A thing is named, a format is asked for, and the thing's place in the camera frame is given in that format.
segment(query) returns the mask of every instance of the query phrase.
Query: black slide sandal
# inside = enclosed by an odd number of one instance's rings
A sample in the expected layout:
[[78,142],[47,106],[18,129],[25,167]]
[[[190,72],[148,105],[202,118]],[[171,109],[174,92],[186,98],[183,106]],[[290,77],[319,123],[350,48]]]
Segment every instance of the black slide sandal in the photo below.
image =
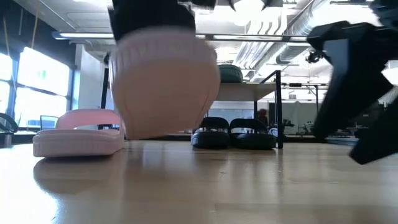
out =
[[[251,128],[255,133],[232,133],[234,128]],[[267,134],[267,128],[256,119],[234,119],[229,125],[231,143],[238,149],[272,150],[276,138]]]
[[194,130],[191,145],[199,149],[226,149],[229,146],[229,124],[224,118],[203,118]]

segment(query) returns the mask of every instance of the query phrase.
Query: blurry black object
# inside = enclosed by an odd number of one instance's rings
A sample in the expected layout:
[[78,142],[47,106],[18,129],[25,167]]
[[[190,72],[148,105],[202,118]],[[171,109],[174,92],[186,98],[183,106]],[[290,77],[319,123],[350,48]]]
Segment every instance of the blurry black object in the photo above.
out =
[[309,55],[305,57],[308,63],[317,63],[323,58],[323,53],[319,50],[310,50]]
[[111,52],[106,53],[105,57],[104,57],[104,63],[105,65],[109,64],[109,58],[111,56]]
[[[392,85],[382,71],[389,60],[398,56],[398,1],[378,1],[371,8],[385,27],[368,23],[342,21],[316,27],[307,41],[325,54],[333,65],[328,93],[314,126],[314,135],[325,138],[354,118]],[[395,100],[352,150],[350,156],[360,164],[381,159],[398,149],[398,102]]]
[[11,7],[11,2],[12,0],[0,0],[0,19],[6,15],[6,12]]
[[[216,0],[195,1],[214,7]],[[126,34],[148,27],[175,26],[195,31],[195,18],[177,0],[113,0],[108,9],[114,38],[118,42]]]

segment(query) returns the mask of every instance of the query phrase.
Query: shelf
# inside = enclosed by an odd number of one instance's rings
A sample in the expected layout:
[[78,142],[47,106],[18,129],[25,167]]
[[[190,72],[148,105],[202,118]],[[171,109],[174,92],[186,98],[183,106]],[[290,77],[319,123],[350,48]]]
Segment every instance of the shelf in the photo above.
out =
[[275,88],[275,83],[222,83],[216,101],[258,101]]

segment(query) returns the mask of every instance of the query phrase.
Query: ceiling duct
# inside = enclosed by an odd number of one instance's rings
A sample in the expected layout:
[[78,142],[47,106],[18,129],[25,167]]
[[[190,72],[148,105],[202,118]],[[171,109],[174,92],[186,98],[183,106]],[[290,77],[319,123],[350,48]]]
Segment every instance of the ceiling duct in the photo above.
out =
[[[302,15],[285,30],[284,35],[308,35],[310,31],[319,24],[314,20],[313,13],[324,6],[328,6],[331,0],[314,0],[303,11]],[[265,56],[256,62],[255,70],[259,70],[263,65],[268,63],[272,58],[278,64],[288,64],[293,58],[300,55],[308,46],[294,43],[275,43],[266,52]]]

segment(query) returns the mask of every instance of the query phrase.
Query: desk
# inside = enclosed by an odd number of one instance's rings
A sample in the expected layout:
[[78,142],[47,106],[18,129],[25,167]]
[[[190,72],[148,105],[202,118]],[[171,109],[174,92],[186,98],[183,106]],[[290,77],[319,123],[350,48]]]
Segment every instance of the desk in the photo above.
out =
[[48,160],[14,146],[0,149],[0,223],[398,223],[398,158],[359,166],[348,151],[135,141],[113,157]]

